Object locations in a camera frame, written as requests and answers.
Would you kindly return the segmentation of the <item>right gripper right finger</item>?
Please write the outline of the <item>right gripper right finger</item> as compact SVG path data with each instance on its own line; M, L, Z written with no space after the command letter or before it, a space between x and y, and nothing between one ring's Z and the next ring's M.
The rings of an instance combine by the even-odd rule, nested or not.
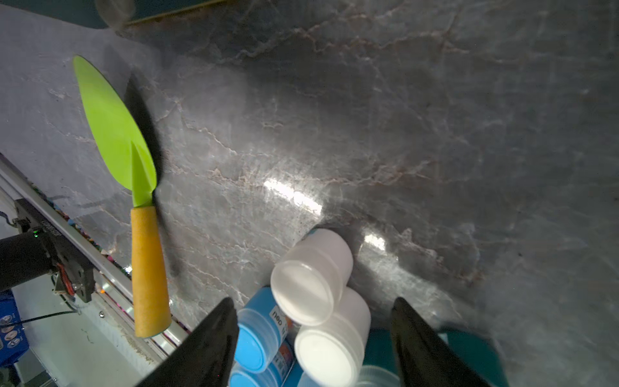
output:
M391 340L402 386L487 386L402 297L391 310Z

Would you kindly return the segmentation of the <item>teal top drawer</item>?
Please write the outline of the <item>teal top drawer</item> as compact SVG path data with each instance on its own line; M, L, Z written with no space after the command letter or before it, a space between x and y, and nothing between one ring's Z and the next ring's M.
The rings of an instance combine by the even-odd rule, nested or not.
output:
M3 6L93 29L121 29L211 5L209 0L6 0Z

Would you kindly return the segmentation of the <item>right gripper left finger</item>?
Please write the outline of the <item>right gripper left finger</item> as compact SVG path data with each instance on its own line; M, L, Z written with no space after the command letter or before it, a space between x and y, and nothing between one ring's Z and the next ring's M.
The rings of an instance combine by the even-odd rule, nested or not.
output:
M239 326L231 298L222 300L140 386L227 386Z

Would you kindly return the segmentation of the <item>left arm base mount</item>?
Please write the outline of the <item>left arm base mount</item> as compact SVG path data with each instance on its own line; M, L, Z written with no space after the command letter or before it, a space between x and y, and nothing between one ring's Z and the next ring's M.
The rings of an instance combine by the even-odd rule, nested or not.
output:
M57 273L58 290L89 303L95 291L92 262L29 201L14 205L18 234L1 239L1 290Z

